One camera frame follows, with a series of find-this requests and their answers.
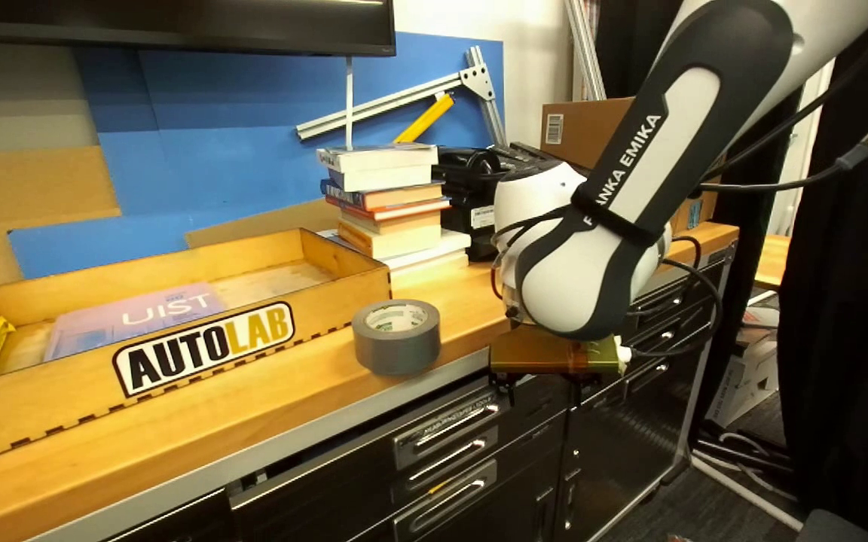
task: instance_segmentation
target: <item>sticker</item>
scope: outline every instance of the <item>sticker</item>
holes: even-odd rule
[[[687,224],[695,227],[701,222],[701,199],[691,199]]]
[[[494,204],[469,208],[469,227],[494,227]]]
[[[121,375],[124,394],[144,394],[168,383],[213,371],[249,353],[270,349],[292,341],[288,304],[264,304],[227,319],[211,319],[197,327],[161,335],[154,341],[128,344],[115,353],[112,365]]]
[[[563,138],[563,110],[544,113],[544,143],[560,143]]]

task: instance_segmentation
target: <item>book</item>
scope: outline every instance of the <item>book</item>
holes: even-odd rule
[[[409,286],[438,274],[450,274],[450,271],[460,271],[467,268],[467,251],[464,248],[452,248],[407,268],[391,268],[391,281],[396,286]]]
[[[399,186],[399,188],[377,188],[377,192],[343,192],[333,180],[318,180],[318,192],[340,199],[345,204],[379,209],[379,208],[399,208],[414,201],[431,201],[444,196],[444,184],[416,184],[416,186]]]
[[[361,218],[396,218],[396,215],[409,215],[409,212],[427,212],[427,209],[444,209],[450,208],[450,199],[431,199],[431,201],[416,201],[416,204],[399,204],[399,208],[377,208],[377,209],[364,209],[364,208],[354,208],[350,201],[340,201],[333,196],[322,196],[329,204],[340,208],[343,212],[350,215],[361,215]]]
[[[137,335],[219,313],[224,300],[208,283],[136,296],[54,319],[45,360],[121,344]]]
[[[407,212],[407,215],[391,215],[391,218],[369,218],[369,215],[361,215],[361,212],[340,209],[336,218],[350,222],[354,227],[374,230],[374,234],[390,234],[390,230],[440,224],[440,209]]]
[[[333,170],[435,164],[438,143],[315,146],[315,159]]]
[[[336,222],[336,234],[359,251],[369,258],[401,257],[414,248],[427,248],[440,239],[440,222],[435,227],[407,227],[391,234],[374,234],[364,227],[354,227],[350,222]]]
[[[329,167],[331,184],[343,192],[377,192],[377,188],[399,188],[399,186],[422,186],[431,184],[431,164],[386,164],[386,167]]]
[[[467,247],[469,247],[469,234],[467,230],[440,227],[440,238],[431,247],[414,248],[414,251],[399,251],[399,257],[384,257],[379,262],[386,268],[399,271],[399,268],[422,265],[422,262],[431,262],[431,258],[467,248]]]

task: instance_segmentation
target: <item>stack of books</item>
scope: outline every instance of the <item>stack of books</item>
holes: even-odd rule
[[[435,143],[315,150],[315,157],[329,167],[322,196],[340,208],[336,238],[351,248],[386,262],[396,278],[431,265],[467,265],[469,234],[440,227],[450,199],[431,178]]]

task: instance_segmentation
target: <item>drawer handle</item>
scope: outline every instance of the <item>drawer handle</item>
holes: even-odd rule
[[[469,411],[464,411],[460,417],[452,417],[450,425],[440,425],[440,428],[435,428],[435,431],[425,431],[425,434],[414,443],[414,447],[425,447],[425,445],[444,439],[447,434],[452,434],[452,431],[457,431],[457,428],[464,428],[464,425],[472,425],[472,420],[480,420],[480,417],[494,417],[497,411],[501,411],[497,403],[484,403],[484,405],[480,405],[480,408],[469,408]]]
[[[464,454],[475,454],[475,452],[483,452],[483,447],[487,447],[487,439],[469,439],[467,445],[460,445],[460,447],[438,458],[435,462],[416,469],[414,474],[407,474],[407,482],[416,483],[419,478],[444,469],[447,462],[452,462],[452,460],[457,460],[457,458],[464,458]]]
[[[484,478],[469,478],[467,483],[450,491],[444,500],[438,500],[425,510],[419,510],[414,518],[409,530],[422,532],[422,530],[435,527],[440,518],[447,518],[450,510],[460,508],[464,502],[469,502],[484,488],[487,488]]]

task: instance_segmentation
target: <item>autolad sign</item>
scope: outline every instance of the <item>autolad sign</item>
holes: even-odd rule
[[[288,304],[264,304],[197,327],[161,335],[115,353],[112,365],[126,396],[164,388],[218,365],[292,341]]]

